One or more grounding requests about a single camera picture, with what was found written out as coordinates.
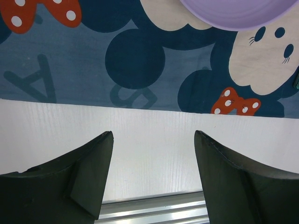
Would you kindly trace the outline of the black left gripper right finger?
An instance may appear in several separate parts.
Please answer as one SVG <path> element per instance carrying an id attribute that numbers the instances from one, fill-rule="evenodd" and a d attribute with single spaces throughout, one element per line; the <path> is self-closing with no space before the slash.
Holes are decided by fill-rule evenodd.
<path id="1" fill-rule="evenodd" d="M 212 224 L 297 224 L 299 175 L 246 157 L 203 131 L 195 154 Z"/>

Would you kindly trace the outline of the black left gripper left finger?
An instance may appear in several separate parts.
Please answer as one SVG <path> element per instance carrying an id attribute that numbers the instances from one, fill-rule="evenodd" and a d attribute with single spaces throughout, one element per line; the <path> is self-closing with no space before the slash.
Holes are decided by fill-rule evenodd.
<path id="1" fill-rule="evenodd" d="M 25 172 L 0 177 L 3 224 L 93 224 L 99 219 L 114 136 L 83 146 Z"/>

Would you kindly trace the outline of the metal spoon green handle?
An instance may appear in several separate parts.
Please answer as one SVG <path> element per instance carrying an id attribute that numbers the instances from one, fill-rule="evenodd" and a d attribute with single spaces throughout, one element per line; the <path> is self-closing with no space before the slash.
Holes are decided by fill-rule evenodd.
<path id="1" fill-rule="evenodd" d="M 296 70 L 296 77 L 293 83 L 293 87 L 297 90 L 299 89 L 299 67 Z"/>

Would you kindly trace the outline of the purple plastic plate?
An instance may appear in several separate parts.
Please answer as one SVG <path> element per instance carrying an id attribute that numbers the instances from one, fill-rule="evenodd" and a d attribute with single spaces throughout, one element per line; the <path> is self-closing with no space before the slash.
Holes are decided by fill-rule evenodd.
<path id="1" fill-rule="evenodd" d="M 243 31 L 267 25 L 295 8 L 297 0 L 182 0 L 198 19 L 222 30 Z"/>

